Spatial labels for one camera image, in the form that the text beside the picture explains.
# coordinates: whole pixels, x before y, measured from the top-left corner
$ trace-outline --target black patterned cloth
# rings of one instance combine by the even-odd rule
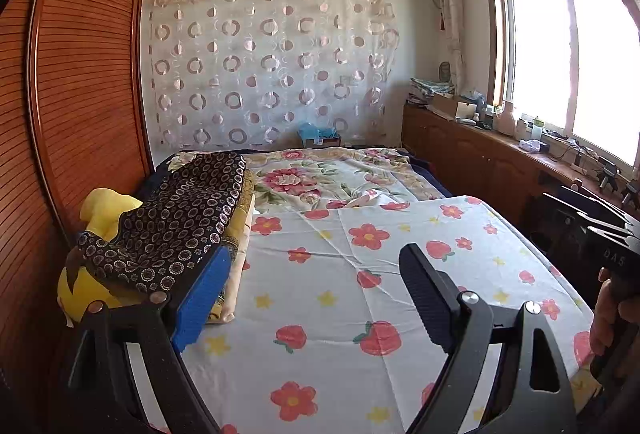
[[[239,154],[217,152],[198,154],[168,172],[142,206],[120,216],[113,240],[92,232],[79,236],[87,270],[98,280],[142,293],[169,291],[220,244],[238,204],[244,169]]]

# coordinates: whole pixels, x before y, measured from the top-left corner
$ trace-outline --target metal screw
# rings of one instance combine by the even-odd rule
[[[537,302],[533,302],[533,300],[527,301],[527,303],[524,305],[524,309],[526,309],[533,315],[537,315],[542,311],[542,309],[540,308],[540,304],[538,304]]]
[[[480,297],[476,293],[473,293],[472,291],[465,291],[462,294],[462,300],[466,304],[475,304],[480,300]]]
[[[91,302],[91,304],[89,304],[86,309],[89,313],[100,313],[102,311],[102,308],[104,306],[104,303],[101,300],[94,300],[93,302]]]
[[[166,293],[164,291],[155,291],[149,296],[149,300],[153,304],[162,304],[166,300]]]

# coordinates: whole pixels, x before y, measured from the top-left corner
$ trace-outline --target human hand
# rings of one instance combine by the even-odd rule
[[[598,280],[602,286],[594,310],[589,343],[591,351],[603,355],[605,349],[610,347],[613,342],[613,324],[616,321],[616,311],[627,322],[640,324],[640,297],[633,297],[616,305],[611,296],[609,270],[602,268],[598,274]]]

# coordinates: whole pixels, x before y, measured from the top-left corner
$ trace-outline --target cardboard box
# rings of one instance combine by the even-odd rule
[[[307,149],[324,149],[328,147],[340,147],[342,143],[342,137],[338,135],[338,138],[320,138],[320,143],[314,142],[314,140],[304,140],[302,147]]]
[[[476,104],[470,104],[456,94],[448,96],[434,94],[430,106],[452,118],[473,118],[477,107]]]

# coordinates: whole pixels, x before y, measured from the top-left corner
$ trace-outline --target wooden wardrobe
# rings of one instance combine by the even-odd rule
[[[70,335],[56,284],[82,201],[131,194],[152,169],[141,2],[10,0],[0,14],[0,367],[40,424]]]

